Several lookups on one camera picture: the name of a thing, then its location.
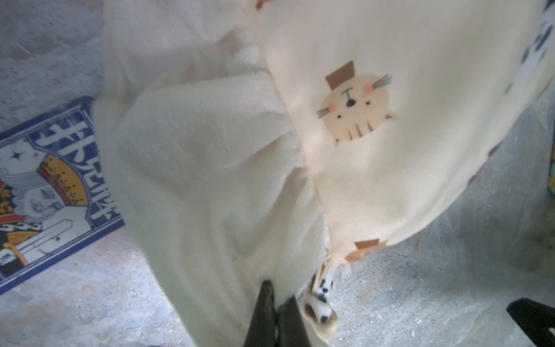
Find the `cat whiskers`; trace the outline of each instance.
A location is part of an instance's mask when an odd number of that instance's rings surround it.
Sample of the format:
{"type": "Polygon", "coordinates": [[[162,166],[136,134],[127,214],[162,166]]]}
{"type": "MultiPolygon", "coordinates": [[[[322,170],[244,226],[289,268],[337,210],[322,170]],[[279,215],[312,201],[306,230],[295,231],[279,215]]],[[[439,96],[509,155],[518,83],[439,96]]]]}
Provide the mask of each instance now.
{"type": "Polygon", "coordinates": [[[391,83],[391,77],[389,75],[385,75],[382,78],[380,78],[379,80],[377,80],[376,82],[374,82],[374,84],[372,85],[374,87],[374,89],[386,86],[388,84],[391,83]]]}
{"type": "Polygon", "coordinates": [[[323,116],[330,113],[330,108],[326,107],[326,108],[320,109],[320,110],[316,111],[316,113],[318,114],[318,118],[322,118],[323,116]]]}

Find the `yellow crown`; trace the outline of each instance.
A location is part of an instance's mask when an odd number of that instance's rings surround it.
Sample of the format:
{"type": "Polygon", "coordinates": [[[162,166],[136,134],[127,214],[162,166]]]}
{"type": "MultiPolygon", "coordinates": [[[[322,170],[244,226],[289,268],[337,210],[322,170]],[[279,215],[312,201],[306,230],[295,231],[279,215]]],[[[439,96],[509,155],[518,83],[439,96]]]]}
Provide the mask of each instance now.
{"type": "Polygon", "coordinates": [[[71,206],[87,206],[87,191],[81,179],[59,158],[53,155],[46,156],[41,166],[43,175],[52,183],[60,195],[71,206]]]}

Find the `cartoon print fabric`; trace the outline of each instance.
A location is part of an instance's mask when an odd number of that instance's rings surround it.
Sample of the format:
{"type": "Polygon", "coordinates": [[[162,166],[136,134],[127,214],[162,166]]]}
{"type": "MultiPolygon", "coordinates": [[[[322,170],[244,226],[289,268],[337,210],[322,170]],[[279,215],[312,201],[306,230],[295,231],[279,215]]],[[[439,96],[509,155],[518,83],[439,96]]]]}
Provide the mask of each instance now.
{"type": "Polygon", "coordinates": [[[329,74],[326,81],[332,92],[322,103],[318,117],[339,144],[343,140],[361,138],[387,120],[393,120],[388,109],[386,86],[391,77],[385,75],[355,76],[353,61],[329,74]]]}
{"type": "MultiPolygon", "coordinates": [[[[326,211],[331,247],[316,283],[420,231],[464,191],[554,75],[553,8],[280,0],[250,11],[326,211]],[[334,25],[308,29],[307,18],[334,25]]],[[[336,329],[319,320],[325,304],[305,310],[323,339],[336,329]]]]}
{"type": "Polygon", "coordinates": [[[441,214],[555,71],[504,94],[544,0],[106,4],[104,176],[200,347],[317,270],[302,311],[330,341],[334,269],[441,214]]]}
{"type": "MultiPolygon", "coordinates": [[[[554,0],[547,1],[546,8],[538,25],[536,25],[536,30],[534,31],[532,39],[522,54],[520,66],[514,77],[514,82],[522,81],[532,74],[548,53],[550,46],[549,37],[552,34],[553,25],[555,25],[554,2],[554,0]]],[[[514,82],[509,84],[506,93],[510,91],[514,82]]]]}

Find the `brown print on fabric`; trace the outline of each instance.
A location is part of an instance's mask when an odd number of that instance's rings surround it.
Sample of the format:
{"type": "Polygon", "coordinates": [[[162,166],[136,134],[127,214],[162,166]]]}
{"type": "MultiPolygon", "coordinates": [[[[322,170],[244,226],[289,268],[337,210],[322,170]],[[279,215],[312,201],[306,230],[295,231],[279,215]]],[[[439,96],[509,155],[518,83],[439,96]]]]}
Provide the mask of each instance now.
{"type": "Polygon", "coordinates": [[[318,322],[318,318],[316,318],[316,313],[314,312],[312,306],[310,306],[309,304],[305,304],[305,313],[307,316],[314,319],[315,322],[318,322]]]}
{"type": "Polygon", "coordinates": [[[255,6],[256,10],[260,11],[262,9],[262,6],[264,6],[264,3],[268,2],[268,1],[270,1],[270,0],[257,0],[256,1],[256,6],[255,6]]]}
{"type": "Polygon", "coordinates": [[[379,239],[355,242],[355,246],[357,247],[357,250],[349,253],[348,256],[345,257],[345,260],[347,260],[349,263],[359,261],[360,259],[364,258],[366,253],[370,252],[371,250],[379,250],[387,247],[386,242],[380,243],[379,239]]]}
{"type": "Polygon", "coordinates": [[[487,164],[487,161],[495,154],[495,152],[497,152],[497,150],[499,149],[499,146],[501,145],[502,142],[499,142],[499,144],[495,147],[493,147],[492,149],[490,149],[490,151],[487,154],[487,159],[486,162],[482,164],[482,166],[480,166],[480,169],[478,169],[478,172],[470,177],[470,179],[468,180],[468,183],[466,184],[466,186],[468,187],[472,182],[474,182],[474,180],[476,179],[476,177],[478,177],[478,175],[480,174],[480,172],[482,172],[482,169],[484,168],[484,166],[487,164]]]}
{"type": "Polygon", "coordinates": [[[359,139],[382,123],[395,119],[389,110],[389,75],[355,76],[355,64],[348,62],[326,76],[331,93],[317,111],[335,145],[359,139]]]}
{"type": "MultiPolygon", "coordinates": [[[[324,263],[320,267],[320,274],[322,274],[324,272],[325,268],[326,268],[326,264],[324,263]]],[[[316,274],[314,274],[312,276],[312,280],[310,281],[310,285],[309,285],[310,291],[312,291],[312,292],[318,291],[318,286],[316,284],[316,274]]]]}

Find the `pink cheek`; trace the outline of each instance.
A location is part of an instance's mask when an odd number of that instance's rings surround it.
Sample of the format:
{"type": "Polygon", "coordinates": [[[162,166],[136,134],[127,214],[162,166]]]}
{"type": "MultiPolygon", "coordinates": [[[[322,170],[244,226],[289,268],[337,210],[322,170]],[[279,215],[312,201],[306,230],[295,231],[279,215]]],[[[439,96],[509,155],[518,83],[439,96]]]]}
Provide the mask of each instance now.
{"type": "Polygon", "coordinates": [[[372,85],[372,83],[368,83],[364,86],[364,89],[362,91],[365,95],[370,95],[374,91],[374,86],[372,85]]]}

